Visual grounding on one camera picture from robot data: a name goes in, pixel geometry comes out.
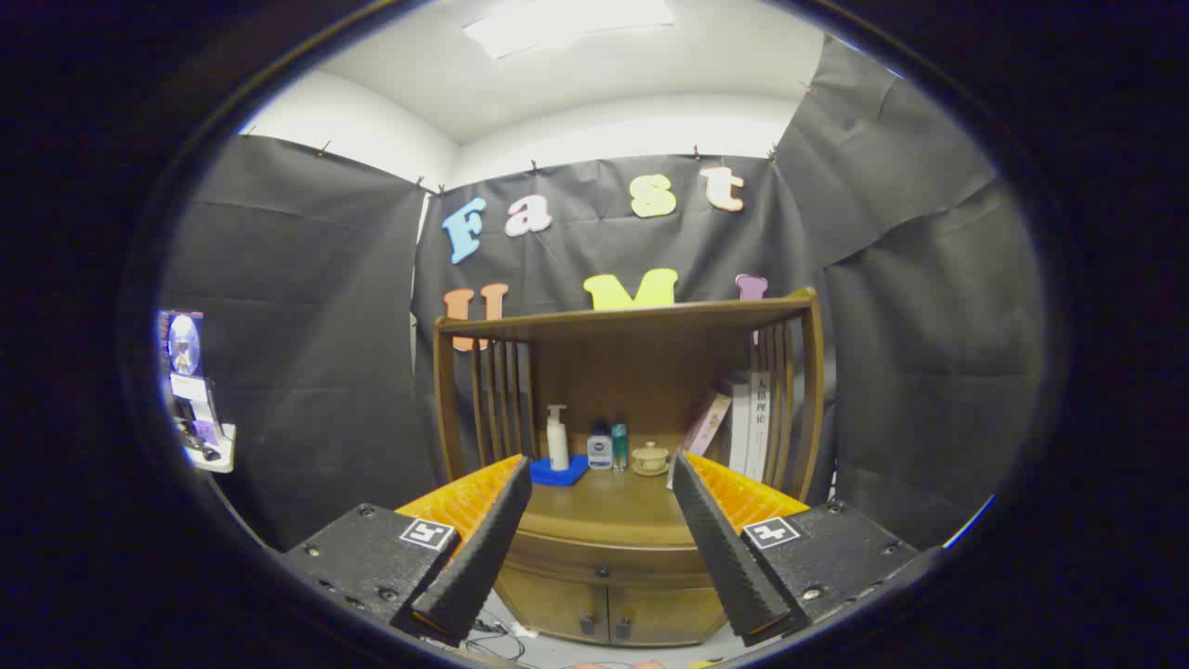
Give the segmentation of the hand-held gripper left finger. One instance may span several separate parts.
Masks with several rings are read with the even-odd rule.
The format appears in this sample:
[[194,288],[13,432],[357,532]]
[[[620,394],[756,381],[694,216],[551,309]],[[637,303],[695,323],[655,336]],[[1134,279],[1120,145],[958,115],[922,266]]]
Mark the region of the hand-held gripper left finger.
[[458,646],[487,602],[531,497],[514,454],[400,509],[360,504],[281,554],[345,610]]

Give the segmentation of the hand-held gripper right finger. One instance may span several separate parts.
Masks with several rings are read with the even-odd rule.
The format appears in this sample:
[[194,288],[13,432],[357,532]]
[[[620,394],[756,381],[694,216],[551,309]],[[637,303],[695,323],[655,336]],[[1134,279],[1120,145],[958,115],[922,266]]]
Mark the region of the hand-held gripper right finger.
[[747,646],[856,610],[919,557],[847,501],[806,505],[688,452],[671,473],[726,621]]

